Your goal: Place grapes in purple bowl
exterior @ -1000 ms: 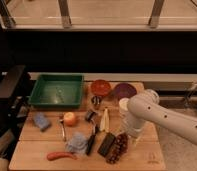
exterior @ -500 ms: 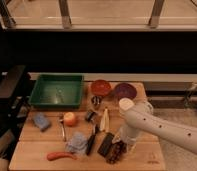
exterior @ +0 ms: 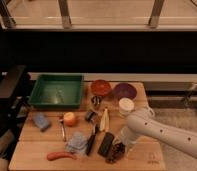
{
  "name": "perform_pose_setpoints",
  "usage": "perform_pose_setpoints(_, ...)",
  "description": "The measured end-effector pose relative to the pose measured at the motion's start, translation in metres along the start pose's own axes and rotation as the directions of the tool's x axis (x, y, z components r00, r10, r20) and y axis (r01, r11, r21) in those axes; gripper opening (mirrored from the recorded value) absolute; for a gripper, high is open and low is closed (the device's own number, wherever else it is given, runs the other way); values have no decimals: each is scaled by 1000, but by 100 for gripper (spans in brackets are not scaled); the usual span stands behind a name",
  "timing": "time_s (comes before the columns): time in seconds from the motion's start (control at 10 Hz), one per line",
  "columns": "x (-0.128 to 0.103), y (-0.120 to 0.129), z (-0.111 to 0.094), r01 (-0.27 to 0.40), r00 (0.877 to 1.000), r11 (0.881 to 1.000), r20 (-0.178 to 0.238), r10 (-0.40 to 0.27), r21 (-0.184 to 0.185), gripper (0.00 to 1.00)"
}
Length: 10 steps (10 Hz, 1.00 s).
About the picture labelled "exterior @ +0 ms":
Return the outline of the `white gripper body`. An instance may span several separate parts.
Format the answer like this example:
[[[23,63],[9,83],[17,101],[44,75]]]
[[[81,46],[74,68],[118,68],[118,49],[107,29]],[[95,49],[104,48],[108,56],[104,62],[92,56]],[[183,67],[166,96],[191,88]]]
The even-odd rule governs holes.
[[[125,146],[125,152],[128,153],[136,144],[139,134],[132,131],[128,126],[124,126],[116,135],[113,144],[122,143]]]

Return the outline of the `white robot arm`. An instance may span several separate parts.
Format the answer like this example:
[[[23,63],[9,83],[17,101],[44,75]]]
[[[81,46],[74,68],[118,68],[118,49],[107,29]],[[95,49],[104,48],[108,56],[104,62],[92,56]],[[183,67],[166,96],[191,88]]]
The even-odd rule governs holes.
[[[155,112],[149,106],[133,111],[119,110],[125,117],[125,125],[116,140],[125,147],[133,147],[144,135],[164,142],[197,159],[197,133],[168,126],[155,120]]]

